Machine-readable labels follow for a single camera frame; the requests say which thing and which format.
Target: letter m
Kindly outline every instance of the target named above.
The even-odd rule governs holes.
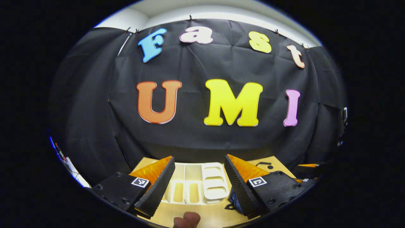
[[[209,126],[221,126],[224,120],[220,117],[221,109],[224,112],[228,125],[232,125],[242,111],[237,124],[242,127],[254,127],[259,124],[257,109],[260,93],[263,87],[254,82],[248,82],[242,88],[239,96],[235,98],[227,81],[211,79],[205,83],[211,91],[208,117],[204,123]]]

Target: white ceiling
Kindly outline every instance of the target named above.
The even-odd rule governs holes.
[[[285,16],[279,10],[257,0],[143,0],[130,5],[129,8],[152,18],[180,8],[204,5],[230,6],[261,14],[296,30],[310,39],[312,43],[322,45],[312,33],[296,21]]]

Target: screw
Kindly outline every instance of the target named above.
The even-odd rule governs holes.
[[[126,199],[124,199],[124,198],[122,198],[121,201],[122,201],[124,204],[129,204],[129,200],[126,200]]]

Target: white plastic tray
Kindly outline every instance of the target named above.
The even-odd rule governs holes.
[[[229,195],[221,163],[177,163],[162,202],[215,204]]]

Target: fingertip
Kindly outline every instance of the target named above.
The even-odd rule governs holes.
[[[196,227],[201,220],[201,216],[196,212],[187,211],[184,213],[183,218]]]
[[[180,218],[180,217],[175,217],[173,219],[173,228],[188,228],[189,225],[187,223],[187,221],[184,218]]]

